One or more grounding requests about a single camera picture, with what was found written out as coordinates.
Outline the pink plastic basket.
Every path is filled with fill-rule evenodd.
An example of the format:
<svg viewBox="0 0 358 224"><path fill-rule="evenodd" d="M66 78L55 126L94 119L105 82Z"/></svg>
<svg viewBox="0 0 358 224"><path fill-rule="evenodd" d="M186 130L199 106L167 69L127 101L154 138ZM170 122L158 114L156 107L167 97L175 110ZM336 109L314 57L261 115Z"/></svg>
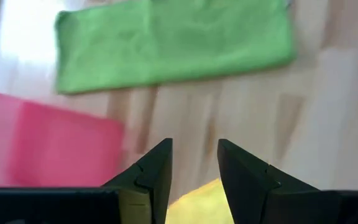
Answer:
<svg viewBox="0 0 358 224"><path fill-rule="evenodd" d="M124 127L0 94L0 187L94 187L121 171Z"/></svg>

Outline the green microfiber towel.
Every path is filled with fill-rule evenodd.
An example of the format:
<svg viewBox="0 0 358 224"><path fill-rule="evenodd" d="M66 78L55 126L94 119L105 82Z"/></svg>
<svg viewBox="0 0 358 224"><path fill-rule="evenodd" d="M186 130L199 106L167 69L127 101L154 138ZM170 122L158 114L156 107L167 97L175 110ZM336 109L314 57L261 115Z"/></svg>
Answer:
<svg viewBox="0 0 358 224"><path fill-rule="evenodd" d="M126 0L59 12L59 93L213 78L291 62L285 0Z"/></svg>

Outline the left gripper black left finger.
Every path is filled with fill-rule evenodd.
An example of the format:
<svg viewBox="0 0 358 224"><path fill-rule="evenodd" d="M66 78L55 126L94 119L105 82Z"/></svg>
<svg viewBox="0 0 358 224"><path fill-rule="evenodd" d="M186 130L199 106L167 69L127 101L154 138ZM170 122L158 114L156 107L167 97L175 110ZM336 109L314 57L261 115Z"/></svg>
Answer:
<svg viewBox="0 0 358 224"><path fill-rule="evenodd" d="M120 224L165 224L172 160L173 139L166 138L104 184L117 191Z"/></svg>

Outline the yellow microfiber towel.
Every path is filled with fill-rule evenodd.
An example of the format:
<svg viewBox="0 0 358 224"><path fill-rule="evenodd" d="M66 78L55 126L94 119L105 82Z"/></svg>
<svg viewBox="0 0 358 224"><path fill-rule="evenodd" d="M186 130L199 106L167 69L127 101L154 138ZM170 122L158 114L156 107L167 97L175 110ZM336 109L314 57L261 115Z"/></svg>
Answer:
<svg viewBox="0 0 358 224"><path fill-rule="evenodd" d="M173 202L165 224L234 224L221 180L215 179Z"/></svg>

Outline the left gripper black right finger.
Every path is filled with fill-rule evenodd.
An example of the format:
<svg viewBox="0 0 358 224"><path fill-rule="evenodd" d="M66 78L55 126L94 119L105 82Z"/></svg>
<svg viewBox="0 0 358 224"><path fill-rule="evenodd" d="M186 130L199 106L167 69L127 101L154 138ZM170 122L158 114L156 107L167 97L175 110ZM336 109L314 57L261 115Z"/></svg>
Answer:
<svg viewBox="0 0 358 224"><path fill-rule="evenodd" d="M313 186L227 139L218 141L218 162L235 224L325 224Z"/></svg>

